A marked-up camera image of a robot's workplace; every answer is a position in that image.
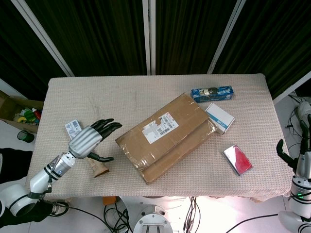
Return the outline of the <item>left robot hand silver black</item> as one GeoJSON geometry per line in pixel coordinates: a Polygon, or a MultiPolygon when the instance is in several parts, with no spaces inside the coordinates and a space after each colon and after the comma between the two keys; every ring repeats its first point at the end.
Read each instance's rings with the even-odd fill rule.
{"type": "Polygon", "coordinates": [[[113,118],[101,119],[82,129],[70,140],[69,152],[77,159],[88,157],[101,163],[113,161],[113,157],[100,157],[93,152],[104,139],[122,127],[120,123],[113,121],[113,118]]]}

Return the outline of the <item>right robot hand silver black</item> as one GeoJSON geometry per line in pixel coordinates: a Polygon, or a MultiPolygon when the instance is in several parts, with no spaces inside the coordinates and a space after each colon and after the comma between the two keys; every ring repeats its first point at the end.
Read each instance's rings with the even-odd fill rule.
{"type": "Polygon", "coordinates": [[[283,151],[283,139],[279,140],[276,146],[278,156],[291,167],[294,173],[309,180],[311,178],[311,116],[308,115],[309,127],[307,124],[300,120],[299,124],[302,130],[302,140],[300,143],[300,154],[297,158],[293,159],[283,151]]]}

